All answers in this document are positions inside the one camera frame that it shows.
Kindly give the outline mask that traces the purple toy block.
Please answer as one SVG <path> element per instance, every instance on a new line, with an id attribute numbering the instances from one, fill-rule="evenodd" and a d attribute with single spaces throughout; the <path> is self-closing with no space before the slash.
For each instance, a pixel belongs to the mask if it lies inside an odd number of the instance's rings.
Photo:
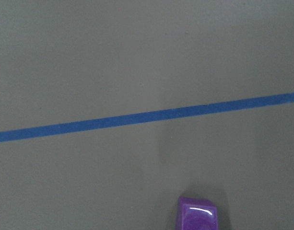
<path id="1" fill-rule="evenodd" d="M 176 230 L 218 230 L 217 207 L 207 199 L 178 199 Z"/>

